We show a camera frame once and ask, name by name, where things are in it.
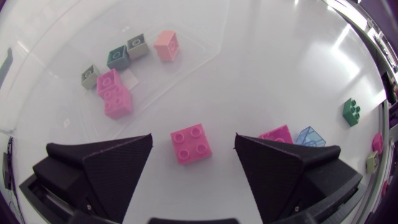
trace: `lego brick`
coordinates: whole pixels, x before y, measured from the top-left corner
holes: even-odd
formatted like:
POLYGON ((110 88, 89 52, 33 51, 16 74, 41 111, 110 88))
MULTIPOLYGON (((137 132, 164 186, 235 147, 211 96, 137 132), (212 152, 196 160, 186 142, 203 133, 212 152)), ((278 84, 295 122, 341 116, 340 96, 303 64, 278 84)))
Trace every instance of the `lego brick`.
POLYGON ((81 74, 81 85, 86 88, 86 90, 93 88, 97 84, 99 75, 100 72, 95 65, 90 66, 81 74))
POLYGON ((97 78, 97 94, 104 99, 104 94, 114 86, 120 86, 120 76, 118 71, 112 69, 97 78))
POLYGON ((181 165, 210 157, 213 154, 201 124, 176 131, 170 136, 175 157, 181 165))
POLYGON ((300 132, 295 143, 302 146, 323 147, 326 141, 309 126, 300 132))
POLYGON ((127 41, 127 53, 130 60, 134 60, 149 52, 147 43, 145 42, 144 34, 138 35, 127 41))
POLYGON ((351 127, 355 124, 358 124, 360 111, 361 108, 359 106, 356 106, 356 101, 352 98, 348 99, 344 103, 343 117, 351 127))
POLYGON ((172 30, 164 30, 157 38, 154 47, 162 61, 172 62, 178 52, 177 36, 172 30))
POLYGON ((104 94, 105 115, 118 119, 132 112, 131 94, 125 86, 114 86, 104 94))
POLYGON ((283 125, 282 127, 264 133, 260 135, 259 138, 293 144, 293 139, 290 135, 290 131, 287 125, 283 125))
POLYGON ((377 151, 370 153, 368 158, 366 159, 366 173, 372 174, 377 166, 379 165, 379 157, 377 155, 377 151))
POLYGON ((109 69, 122 70, 129 66, 130 58, 125 45, 110 51, 106 65, 109 69))
POLYGON ((386 196, 387 188, 388 188, 388 180, 385 180, 383 183, 383 186, 381 188, 381 196, 382 197, 386 196))
POLYGON ((373 151, 377 151, 378 154, 381 154, 383 150, 383 136, 381 133, 377 133, 372 141, 372 149, 373 151))

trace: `lego stud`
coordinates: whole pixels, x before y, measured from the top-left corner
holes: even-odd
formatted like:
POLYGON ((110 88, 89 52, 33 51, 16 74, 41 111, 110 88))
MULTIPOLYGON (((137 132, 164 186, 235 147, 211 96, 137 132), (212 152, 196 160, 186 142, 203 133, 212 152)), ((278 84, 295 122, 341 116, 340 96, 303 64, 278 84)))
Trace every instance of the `lego stud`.
POLYGON ((201 131, 199 128, 192 128, 191 136, 194 138, 199 138, 201 136, 201 131))
POLYGON ((105 110, 111 109, 111 104, 110 103, 105 103, 105 110))
POLYGON ((308 146, 312 146, 312 147, 316 147, 317 146, 317 144, 316 144, 316 142, 315 141, 309 141, 308 143, 308 146))
POLYGON ((108 86, 109 84, 111 84, 111 79, 110 78, 105 78, 103 81, 102 81, 102 85, 103 86, 108 86))
POLYGON ((105 99, 110 99, 111 98, 111 95, 112 95, 112 93, 110 92, 110 91, 107 91, 106 93, 105 93, 105 99))
POLYGON ((119 105, 119 104, 122 103, 122 100, 121 100, 120 98, 117 98, 114 102, 115 102, 117 105, 119 105))
POLYGON ((170 42, 170 50, 174 50, 175 49, 175 43, 174 41, 170 42))
POLYGON ((181 150, 180 153, 178 154, 180 159, 188 159, 189 157, 189 152, 185 149, 181 150))
POLYGON ((140 39, 136 39, 136 40, 133 41, 131 44, 132 44, 133 47, 135 47, 135 46, 141 44, 141 40, 140 40, 140 39))
POLYGON ((118 59, 120 57, 120 52, 115 52, 113 55, 112 55, 112 58, 113 59, 118 59))
POLYGON ((119 87, 116 87, 113 91, 115 92, 116 95, 120 95, 122 93, 119 87))
POLYGON ((282 138, 277 138, 277 139, 275 139, 275 141, 277 141, 277 142, 283 142, 283 143, 285 143, 285 140, 284 140, 284 139, 282 139, 282 138))
POLYGON ((205 153, 206 150, 207 150, 207 146, 205 146, 204 144, 200 144, 200 145, 198 145, 198 147, 197 147, 197 152, 198 152, 199 154, 205 153))
POLYGON ((91 71, 89 70, 89 71, 87 71, 86 73, 85 73, 85 78, 88 78, 90 75, 91 75, 91 71))
POLYGON ((181 133, 175 134, 174 141, 177 142, 177 143, 184 142, 184 135, 181 134, 181 133))

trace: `dark green lego brick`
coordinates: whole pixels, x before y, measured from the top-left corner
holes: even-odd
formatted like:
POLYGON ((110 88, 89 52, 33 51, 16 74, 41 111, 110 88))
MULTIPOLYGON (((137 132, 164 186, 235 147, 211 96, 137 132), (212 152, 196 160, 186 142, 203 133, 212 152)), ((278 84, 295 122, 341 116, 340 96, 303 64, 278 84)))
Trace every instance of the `dark green lego brick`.
POLYGON ((130 58, 125 45, 110 51, 106 65, 109 69, 121 70, 129 66, 130 58))
POLYGON ((348 99, 344 103, 343 117, 351 127, 355 124, 358 124, 360 111, 361 108, 359 106, 356 106, 356 101, 352 98, 348 99))

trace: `pink lego brick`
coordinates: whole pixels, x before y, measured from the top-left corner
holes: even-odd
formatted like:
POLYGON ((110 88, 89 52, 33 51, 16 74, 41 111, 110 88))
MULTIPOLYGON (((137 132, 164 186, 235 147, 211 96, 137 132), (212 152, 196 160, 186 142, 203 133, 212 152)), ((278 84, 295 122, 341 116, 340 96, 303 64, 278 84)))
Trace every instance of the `pink lego brick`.
POLYGON ((132 112, 131 94, 125 86, 114 85, 104 94, 104 99, 105 115, 112 119, 118 119, 132 112))
POLYGON ((175 32, 172 30, 164 30, 158 36, 154 47, 157 55, 162 61, 172 62, 179 47, 175 32))
POLYGON ((213 154, 201 124, 176 131, 170 135, 175 157, 181 165, 210 157, 213 154))
POLYGON ((282 127, 264 133, 260 135, 259 138, 293 144, 293 139, 290 135, 290 131, 287 125, 283 125, 282 127))
POLYGON ((387 193, 388 188, 388 180, 384 181, 382 189, 381 189, 381 196, 384 197, 387 193))
POLYGON ((104 99, 104 95, 107 91, 120 85, 121 81, 119 73, 115 69, 112 69, 97 78, 97 94, 104 99))
POLYGON ((383 136, 381 133, 377 133, 372 142, 373 151, 377 151, 378 154, 381 154, 383 150, 383 136))

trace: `stacked pink lego bricks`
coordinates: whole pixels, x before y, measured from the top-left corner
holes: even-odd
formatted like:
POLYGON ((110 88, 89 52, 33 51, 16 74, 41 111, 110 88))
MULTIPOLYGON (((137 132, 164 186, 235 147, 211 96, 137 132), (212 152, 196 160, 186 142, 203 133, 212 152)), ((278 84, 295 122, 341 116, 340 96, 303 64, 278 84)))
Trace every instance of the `stacked pink lego bricks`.
POLYGON ((131 94, 121 84, 119 73, 112 69, 97 78, 97 94, 104 99, 104 113, 118 119, 132 112, 131 94))

